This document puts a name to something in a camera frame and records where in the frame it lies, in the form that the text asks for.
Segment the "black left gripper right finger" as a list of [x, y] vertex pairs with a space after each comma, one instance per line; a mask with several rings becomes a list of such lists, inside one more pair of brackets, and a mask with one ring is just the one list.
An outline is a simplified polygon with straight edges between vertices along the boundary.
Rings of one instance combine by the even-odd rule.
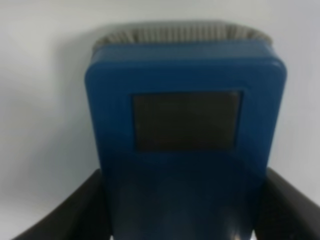
[[320, 206], [271, 168], [249, 172], [249, 214], [258, 240], [318, 240]]

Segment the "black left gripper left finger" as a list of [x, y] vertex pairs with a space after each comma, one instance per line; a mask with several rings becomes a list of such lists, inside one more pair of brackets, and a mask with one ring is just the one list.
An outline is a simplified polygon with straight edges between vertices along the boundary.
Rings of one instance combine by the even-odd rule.
[[63, 203], [16, 240], [110, 240], [112, 228], [99, 169]]

